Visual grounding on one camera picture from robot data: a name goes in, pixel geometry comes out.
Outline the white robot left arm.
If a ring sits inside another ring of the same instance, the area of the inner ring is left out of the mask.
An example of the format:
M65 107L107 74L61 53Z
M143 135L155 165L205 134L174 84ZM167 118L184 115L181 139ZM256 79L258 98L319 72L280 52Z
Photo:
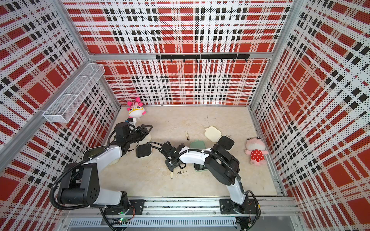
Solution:
M108 138L106 146L85 152L79 163L68 164L50 190L50 203L59 210L81 208L114 208L123 213L132 207L125 191L103 188L99 174L107 166L118 161L152 130L151 125L136 127L132 122L118 123Z

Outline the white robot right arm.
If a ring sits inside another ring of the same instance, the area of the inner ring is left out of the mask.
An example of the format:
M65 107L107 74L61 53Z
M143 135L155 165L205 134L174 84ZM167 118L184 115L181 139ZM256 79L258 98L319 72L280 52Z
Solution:
M165 164L170 171L186 164L205 166L221 184L227 187L229 199L220 200L221 214L246 214L261 216L260 205L250 190L245 191L239 175L240 162L222 146L215 144L209 149L194 149L184 145L177 148L166 142L158 148L166 158Z

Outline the cream manicure case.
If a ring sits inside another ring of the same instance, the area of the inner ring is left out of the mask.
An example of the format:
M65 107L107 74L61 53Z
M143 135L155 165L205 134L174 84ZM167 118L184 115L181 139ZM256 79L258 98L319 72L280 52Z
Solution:
M138 147L136 148L137 158L148 157L152 154L152 148L149 144L147 144L150 141L151 141L151 134L148 134L142 141L138 143Z
M204 136L213 143L222 146L227 151L230 151L235 144L233 139L229 138L226 135L223 135L220 130L213 126L205 129Z

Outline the mint green manicure case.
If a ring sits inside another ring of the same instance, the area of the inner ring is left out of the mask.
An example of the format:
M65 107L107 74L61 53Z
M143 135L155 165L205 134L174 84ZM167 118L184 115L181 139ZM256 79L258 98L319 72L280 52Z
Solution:
M195 140L190 144L190 148L192 149L206 149L205 142L204 141L199 141ZM206 171L208 170L205 165L200 165L200 164L193 164L194 170L196 172L201 172L201 171Z

